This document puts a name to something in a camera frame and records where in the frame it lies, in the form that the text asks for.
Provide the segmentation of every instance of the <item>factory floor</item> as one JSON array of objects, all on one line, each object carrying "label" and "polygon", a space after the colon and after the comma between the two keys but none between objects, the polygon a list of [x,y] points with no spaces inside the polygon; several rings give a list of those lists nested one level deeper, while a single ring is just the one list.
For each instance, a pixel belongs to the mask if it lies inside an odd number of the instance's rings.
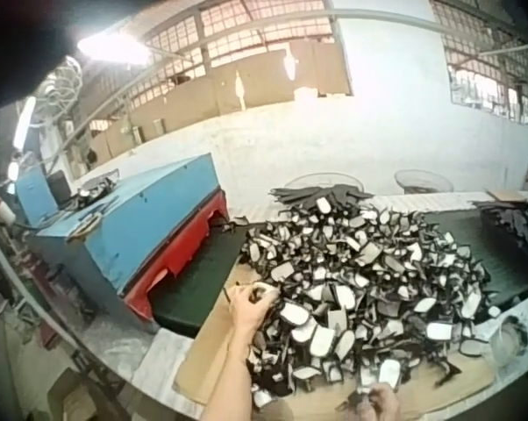
[{"label": "factory floor", "polygon": [[[31,410],[35,410],[42,415],[42,417],[35,419],[51,419],[46,415],[49,414],[46,393],[58,376],[71,366],[72,362],[68,353],[62,346],[48,352],[41,347],[36,334],[30,338],[22,334],[16,320],[10,315],[0,318],[0,392],[3,393],[3,400],[11,399],[10,403],[3,403],[3,408],[5,404],[9,404],[15,412],[16,401],[18,400],[18,406],[21,413],[24,414],[23,416],[26,416]],[[6,384],[8,382],[5,375],[12,376],[16,396],[8,396],[9,386]],[[164,408],[153,399],[142,396],[131,387],[124,389],[121,394],[121,401],[132,414],[134,421],[159,421],[162,419],[180,421],[188,419]],[[482,405],[461,414],[455,420],[510,421],[511,419],[527,419],[526,416],[528,416],[528,375]]]}]

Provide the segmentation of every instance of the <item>hand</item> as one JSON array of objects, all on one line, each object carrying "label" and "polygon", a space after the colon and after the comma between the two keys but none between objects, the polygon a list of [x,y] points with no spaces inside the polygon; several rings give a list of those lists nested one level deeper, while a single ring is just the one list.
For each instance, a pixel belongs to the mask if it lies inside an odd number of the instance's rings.
[{"label": "hand", "polygon": [[278,297],[277,289],[268,292],[258,303],[251,303],[249,297],[257,285],[233,287],[229,291],[231,298],[230,310],[234,326],[234,335],[240,336],[250,343],[254,334],[264,321],[270,305]]},{"label": "hand", "polygon": [[357,411],[363,421],[400,421],[401,409],[395,391],[387,383],[371,387],[368,400],[358,405]]}]

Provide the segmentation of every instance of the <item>factory wall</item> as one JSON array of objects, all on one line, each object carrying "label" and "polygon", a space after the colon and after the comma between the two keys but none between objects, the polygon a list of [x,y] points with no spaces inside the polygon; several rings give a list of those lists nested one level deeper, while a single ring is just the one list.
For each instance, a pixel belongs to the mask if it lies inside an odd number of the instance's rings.
[{"label": "factory wall", "polygon": [[[332,0],[332,6],[433,20],[428,0]],[[394,173],[407,168],[441,174],[456,191],[522,186],[528,127],[451,103],[438,34],[351,19],[341,19],[338,29],[352,97],[207,119],[124,152],[82,181],[113,168],[127,176],[211,152],[235,207],[266,203],[269,189],[316,172],[353,176],[375,194],[401,192]]]}]

